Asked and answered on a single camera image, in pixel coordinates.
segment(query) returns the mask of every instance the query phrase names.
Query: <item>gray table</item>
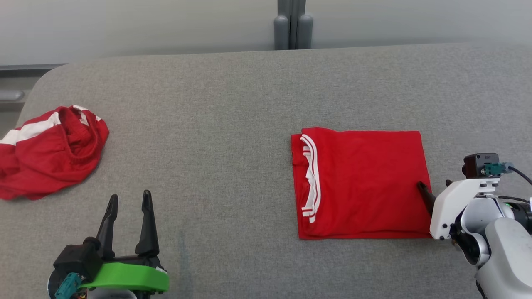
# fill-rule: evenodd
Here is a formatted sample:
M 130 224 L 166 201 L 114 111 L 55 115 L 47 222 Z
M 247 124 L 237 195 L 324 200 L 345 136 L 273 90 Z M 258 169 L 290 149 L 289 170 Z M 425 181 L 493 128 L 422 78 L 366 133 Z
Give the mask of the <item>gray table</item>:
M 160 298 L 479 298 L 449 242 L 297 238 L 290 134 L 420 130 L 435 193 L 462 158 L 497 152 L 532 173 L 532 51 L 440 44 L 137 56 L 40 79 L 19 124 L 79 104 L 111 131 L 83 184 L 0 202 L 0 297 L 44 298 L 67 244 L 95 235 L 120 196 L 117 255 L 138 242 L 152 191 L 171 290 Z M 517 176 L 500 190 L 527 196 Z

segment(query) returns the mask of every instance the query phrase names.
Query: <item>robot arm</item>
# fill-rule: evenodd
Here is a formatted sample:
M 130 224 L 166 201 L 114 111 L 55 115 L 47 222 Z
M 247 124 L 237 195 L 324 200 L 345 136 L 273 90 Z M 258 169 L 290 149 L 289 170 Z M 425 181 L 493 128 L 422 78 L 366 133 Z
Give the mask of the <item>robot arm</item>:
M 507 203 L 490 194 L 501 174 L 510 172 L 497 154 L 475 154 L 464 162 L 466 180 L 447 181 L 436 198 L 418 183 L 431 214 L 430 233 L 458 244 L 478 269 L 477 287 L 484 298 L 532 298 L 530 204 Z

